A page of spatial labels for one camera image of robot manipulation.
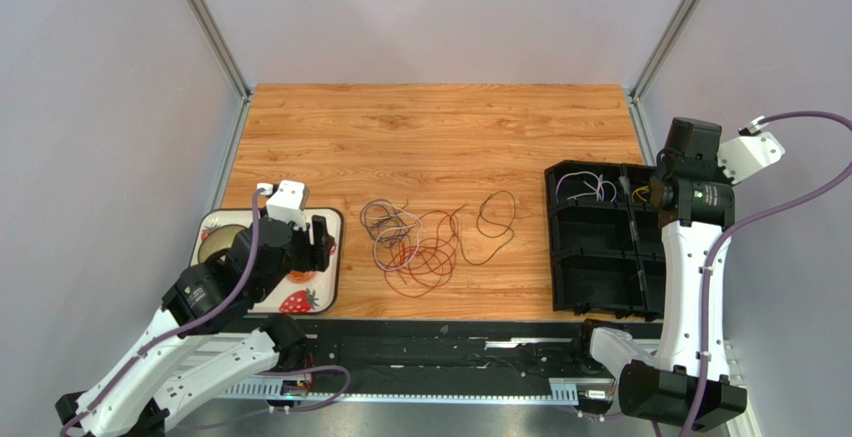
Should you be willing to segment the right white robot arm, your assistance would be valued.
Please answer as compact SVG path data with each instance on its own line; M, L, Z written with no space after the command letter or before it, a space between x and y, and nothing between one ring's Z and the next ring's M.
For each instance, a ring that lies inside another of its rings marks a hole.
M722 330L724 267L735 221L733 183L719 162L722 129L672 121L649 182L665 258L664 318L655 353L632 335L594 324L587 356L617 380L623 415L683 436L740 415L747 393L731 384Z

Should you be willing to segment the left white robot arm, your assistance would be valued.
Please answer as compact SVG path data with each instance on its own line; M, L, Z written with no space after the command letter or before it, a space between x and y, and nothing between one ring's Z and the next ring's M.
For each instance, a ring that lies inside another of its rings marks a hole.
M310 210L301 230L266 211L245 211L248 223L203 228L196 261L163 296L131 349L88 391L59 398L61 435L162 436L233 385L267 371L300 374L309 361L298 314L329 302L304 284L277 313L204 362L184 363L257 304L289 283L290 275L335 277L343 220L333 209Z

